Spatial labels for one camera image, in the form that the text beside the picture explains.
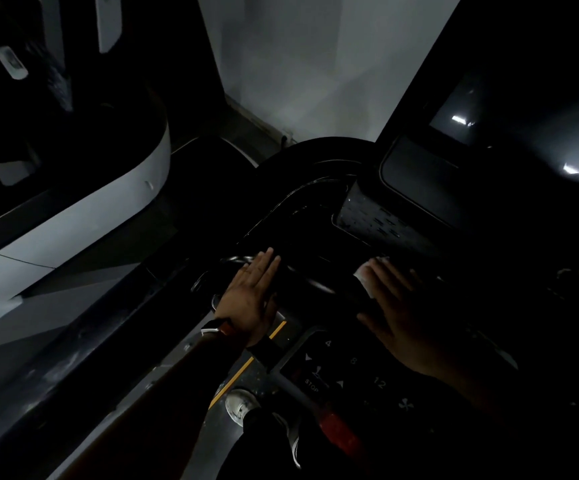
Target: baseboard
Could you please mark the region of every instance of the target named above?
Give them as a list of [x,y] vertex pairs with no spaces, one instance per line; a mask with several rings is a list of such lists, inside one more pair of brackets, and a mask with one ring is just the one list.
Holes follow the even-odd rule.
[[243,116],[246,120],[249,120],[254,126],[259,128],[262,132],[264,132],[267,136],[272,138],[276,143],[278,143],[279,147],[287,148],[292,144],[296,143],[296,140],[293,138],[291,133],[285,133],[283,131],[278,130],[277,128],[271,126],[270,124],[263,121],[261,118],[238,104],[234,101],[231,97],[227,94],[225,95],[225,101],[227,105],[229,105],[232,109],[238,112],[241,116]]

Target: wristwatch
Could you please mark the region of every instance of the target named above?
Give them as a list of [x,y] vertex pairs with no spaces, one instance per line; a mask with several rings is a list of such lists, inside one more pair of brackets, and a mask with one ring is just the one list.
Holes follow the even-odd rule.
[[205,335],[206,333],[222,333],[223,335],[237,335],[238,331],[232,325],[232,321],[229,318],[216,318],[210,320],[203,325],[200,329],[200,333]]

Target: person's right hand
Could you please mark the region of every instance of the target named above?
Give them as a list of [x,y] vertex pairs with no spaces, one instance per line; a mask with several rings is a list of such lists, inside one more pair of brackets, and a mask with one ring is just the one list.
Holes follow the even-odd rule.
[[415,298],[422,288],[418,276],[398,271],[389,260],[374,258],[361,268],[361,274],[381,306],[387,326],[364,313],[358,314],[359,320],[406,367],[427,376],[438,376],[446,357],[417,321],[420,317],[416,314],[421,310]]

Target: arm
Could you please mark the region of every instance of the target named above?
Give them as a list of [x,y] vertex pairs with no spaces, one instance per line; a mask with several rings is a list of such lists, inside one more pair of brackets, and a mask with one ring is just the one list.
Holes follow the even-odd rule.
[[268,296],[280,257],[259,253],[225,291],[216,318],[234,335],[212,333],[122,414],[61,476],[62,479],[179,479],[216,389],[246,346],[257,343],[276,314]]

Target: fan icon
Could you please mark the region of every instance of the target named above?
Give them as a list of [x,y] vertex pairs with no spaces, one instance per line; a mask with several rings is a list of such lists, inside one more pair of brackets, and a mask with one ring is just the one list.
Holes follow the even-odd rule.
[[401,399],[401,402],[398,403],[398,407],[401,409],[405,409],[405,411],[409,411],[410,408],[413,408],[414,405],[412,403],[407,402],[407,398]]

